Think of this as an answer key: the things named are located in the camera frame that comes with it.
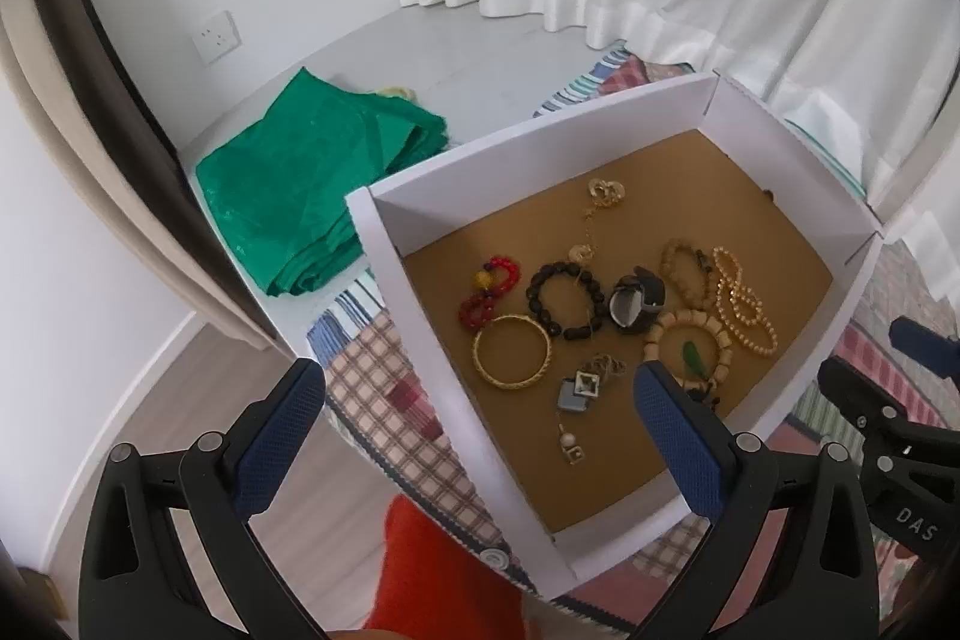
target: pearl bracelet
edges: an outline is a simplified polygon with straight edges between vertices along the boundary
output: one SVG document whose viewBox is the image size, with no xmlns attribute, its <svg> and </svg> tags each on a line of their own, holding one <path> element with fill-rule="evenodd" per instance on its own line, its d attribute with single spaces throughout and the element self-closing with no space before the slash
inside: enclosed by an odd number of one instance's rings
<svg viewBox="0 0 960 640">
<path fill-rule="evenodd" d="M 723 266 L 724 260 L 733 267 L 733 274 Z M 771 357 L 776 353 L 779 346 L 779 340 L 776 338 L 776 330 L 770 319 L 763 314 L 763 302 L 760 301 L 754 291 L 746 285 L 743 285 L 743 266 L 736 256 L 725 247 L 714 247 L 713 249 L 713 270 L 716 273 L 716 304 L 717 316 L 724 326 L 730 329 L 737 342 L 743 345 L 747 350 L 754 352 L 757 356 Z M 733 317 L 724 311 L 724 299 L 730 302 Z M 752 316 L 746 316 L 741 309 L 740 304 L 745 304 L 754 311 Z M 760 345 L 747 336 L 737 324 L 741 323 L 747 327 L 760 326 L 767 333 L 770 339 L 770 345 Z"/>
</svg>

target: blue gripper pad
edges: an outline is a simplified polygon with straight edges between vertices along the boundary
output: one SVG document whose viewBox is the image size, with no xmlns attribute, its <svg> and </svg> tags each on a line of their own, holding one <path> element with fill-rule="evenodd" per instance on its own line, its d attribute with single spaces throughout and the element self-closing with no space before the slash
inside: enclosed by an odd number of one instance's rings
<svg viewBox="0 0 960 640">
<path fill-rule="evenodd" d="M 890 324 L 890 344 L 942 378 L 960 375 L 960 343 L 901 316 Z"/>
<path fill-rule="evenodd" d="M 712 449 L 683 412 L 685 403 L 698 404 L 683 393 L 664 365 L 645 362 L 637 367 L 634 375 L 634 407 L 637 414 L 650 432 L 656 450 L 664 457 L 666 467 L 680 487 L 686 504 L 697 515 L 715 523 L 723 514 L 726 503 L 723 469 L 714 458 Z M 704 413 L 713 415 L 706 408 Z"/>
<path fill-rule="evenodd" d="M 323 408 L 326 394 L 323 370 L 313 362 L 304 362 L 304 365 L 307 366 L 275 406 L 237 464 L 233 510 L 244 522 L 251 515 L 266 510 L 274 501 L 296 453 Z"/>
</svg>

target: folded green fabric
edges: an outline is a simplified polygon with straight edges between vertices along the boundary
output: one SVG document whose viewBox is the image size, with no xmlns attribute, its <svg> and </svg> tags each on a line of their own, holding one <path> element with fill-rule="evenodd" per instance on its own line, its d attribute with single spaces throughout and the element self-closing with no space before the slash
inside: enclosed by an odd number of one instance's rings
<svg viewBox="0 0 960 640">
<path fill-rule="evenodd" d="M 298 295 L 361 254 L 344 196 L 447 141 L 440 116 L 404 98 L 342 91 L 302 68 L 263 119 L 200 161 L 197 179 L 261 290 Z"/>
</svg>

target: white cardboard box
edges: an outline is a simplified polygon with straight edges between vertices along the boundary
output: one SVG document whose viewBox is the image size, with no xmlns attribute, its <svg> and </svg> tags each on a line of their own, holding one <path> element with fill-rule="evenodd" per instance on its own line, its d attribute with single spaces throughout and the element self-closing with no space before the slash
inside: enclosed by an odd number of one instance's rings
<svg viewBox="0 0 960 640">
<path fill-rule="evenodd" d="M 733 432 L 766 438 L 840 338 L 882 238 L 870 210 L 736 82 L 692 74 L 597 98 L 474 140 L 347 196 L 373 274 L 440 423 L 493 521 L 546 598 L 625 560 L 680 521 L 688 507 L 664 472 L 592 518 L 547 533 L 448 362 L 401 258 L 484 215 L 692 129 L 776 193 L 776 205 L 833 275 L 800 335 L 726 419 Z"/>
</svg>

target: jewelry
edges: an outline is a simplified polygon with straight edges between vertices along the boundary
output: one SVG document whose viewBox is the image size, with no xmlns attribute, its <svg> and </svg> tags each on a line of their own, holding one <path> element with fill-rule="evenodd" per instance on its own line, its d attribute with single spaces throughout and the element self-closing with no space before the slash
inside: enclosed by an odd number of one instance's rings
<svg viewBox="0 0 960 640">
<path fill-rule="evenodd" d="M 600 375 L 578 369 L 573 378 L 573 392 L 587 399 L 597 399 L 600 396 Z"/>
<path fill-rule="evenodd" d="M 607 353 L 597 353 L 584 363 L 582 371 L 600 376 L 600 384 L 627 374 L 627 365 Z"/>
<path fill-rule="evenodd" d="M 577 393 L 577 381 L 563 378 L 557 396 L 557 408 L 565 413 L 585 413 L 590 406 L 589 397 Z"/>
<path fill-rule="evenodd" d="M 597 254 L 597 244 L 593 238 L 593 216 L 598 210 L 606 210 L 610 207 L 616 207 L 627 196 L 627 189 L 616 180 L 601 180 L 594 177 L 587 183 L 587 191 L 590 194 L 590 200 L 593 206 L 584 210 L 584 221 L 587 223 L 587 242 L 585 244 L 575 244 L 570 248 L 568 258 L 573 263 L 579 263 L 587 266 Z"/>
<path fill-rule="evenodd" d="M 627 373 L 627 365 L 606 353 L 597 353 L 577 370 L 572 378 L 560 381 L 557 407 L 565 413 L 585 413 L 590 400 L 600 396 L 600 389 L 611 377 Z"/>
<path fill-rule="evenodd" d="M 621 333 L 643 333 L 664 309 L 664 281 L 642 266 L 624 275 L 610 294 L 610 319 Z"/>
<path fill-rule="evenodd" d="M 704 277 L 707 278 L 704 280 L 702 292 L 694 290 L 694 287 L 688 285 L 677 273 L 675 267 L 676 257 L 677 253 L 681 251 L 690 253 L 690 255 L 696 259 L 697 266 L 699 266 L 700 271 L 704 273 Z M 680 298 L 683 299 L 683 303 L 690 307 L 690 309 L 713 309 L 713 303 L 716 297 L 717 273 L 710 265 L 709 256 L 707 256 L 703 250 L 695 247 L 689 239 L 670 239 L 670 242 L 664 245 L 664 256 L 662 256 L 661 259 L 661 277 L 663 277 L 664 280 L 670 281 L 677 292 L 680 293 Z"/>
<path fill-rule="evenodd" d="M 499 283 L 493 277 L 493 271 L 497 268 L 507 272 L 507 276 Z M 496 300 L 510 292 L 519 280 L 520 265 L 517 262 L 503 256 L 493 256 L 480 271 L 474 273 L 473 285 L 477 292 L 461 302 L 457 311 L 460 323 L 472 332 L 482 329 L 493 318 Z"/>
<path fill-rule="evenodd" d="M 681 380 L 675 378 L 684 391 L 696 390 L 704 395 L 716 391 L 730 374 L 730 362 L 733 360 L 730 335 L 723 330 L 720 321 L 709 316 L 703 310 L 678 310 L 675 313 L 661 313 L 656 323 L 647 332 L 646 345 L 643 347 L 643 360 L 656 362 L 659 360 L 659 342 L 670 329 L 676 326 L 696 326 L 707 332 L 717 343 L 717 366 L 714 367 L 709 379 Z"/>
<path fill-rule="evenodd" d="M 568 432 L 560 421 L 557 422 L 557 426 L 560 428 L 560 451 L 563 451 L 566 460 L 571 465 L 584 461 L 587 454 L 577 444 L 577 438 L 571 432 Z"/>
<path fill-rule="evenodd" d="M 724 264 L 733 268 L 731 272 L 725 268 Z M 723 322 L 723 325 L 730 329 L 736 341 L 743 345 L 747 350 L 757 354 L 757 356 L 771 357 L 776 353 L 779 346 L 779 340 L 776 338 L 776 330 L 770 319 L 763 314 L 763 302 L 760 301 L 754 291 L 749 286 L 743 285 L 743 266 L 736 256 L 725 247 L 714 247 L 713 249 L 713 268 L 716 272 L 716 303 L 715 309 L 717 316 Z M 724 299 L 730 302 L 733 318 L 724 311 Z M 747 316 L 741 308 L 741 304 L 746 305 L 752 310 L 752 315 Z M 770 346 L 757 344 L 750 339 L 744 330 L 739 328 L 736 321 L 747 327 L 760 326 L 767 333 L 770 340 Z"/>
<path fill-rule="evenodd" d="M 580 283 L 587 290 L 590 297 L 590 303 L 593 306 L 593 314 L 590 316 L 589 323 L 585 326 L 577 326 L 564 329 L 557 321 L 553 319 L 550 311 L 544 308 L 544 303 L 539 299 L 541 286 L 553 277 L 555 274 L 568 274 Z M 530 279 L 530 287 L 526 290 L 527 307 L 530 308 L 536 320 L 539 320 L 550 336 L 559 336 L 563 334 L 564 339 L 589 339 L 590 336 L 603 325 L 603 318 L 607 314 L 607 306 L 604 303 L 604 295 L 600 290 L 600 284 L 593 279 L 592 273 L 582 268 L 579 263 L 558 261 L 555 263 L 544 263 L 539 271 Z"/>
<path fill-rule="evenodd" d="M 518 320 L 522 323 L 529 323 L 533 326 L 536 331 L 542 335 L 544 342 L 546 342 L 546 356 L 544 356 L 544 363 L 541 364 L 541 368 L 536 370 L 530 377 L 526 380 L 521 380 L 518 383 L 504 383 L 504 381 L 496 379 L 493 377 L 490 372 L 486 369 L 483 369 L 483 365 L 480 362 L 480 338 L 488 330 L 488 327 L 492 326 L 495 323 L 502 323 L 507 320 Z M 491 384 L 491 386 L 496 386 L 498 389 L 503 389 L 505 391 L 519 391 L 520 389 L 529 389 L 530 386 L 533 386 L 537 381 L 539 381 L 544 375 L 546 375 L 547 367 L 549 367 L 551 360 L 553 359 L 553 343 L 550 341 L 550 336 L 547 335 L 544 327 L 539 325 L 536 320 L 532 319 L 530 316 L 519 316 L 518 314 L 507 314 L 507 316 L 499 316 L 490 321 L 487 324 L 487 328 L 483 328 L 477 332 L 477 335 L 473 338 L 473 366 L 476 367 L 477 372 L 480 373 L 480 377 Z"/>
</svg>

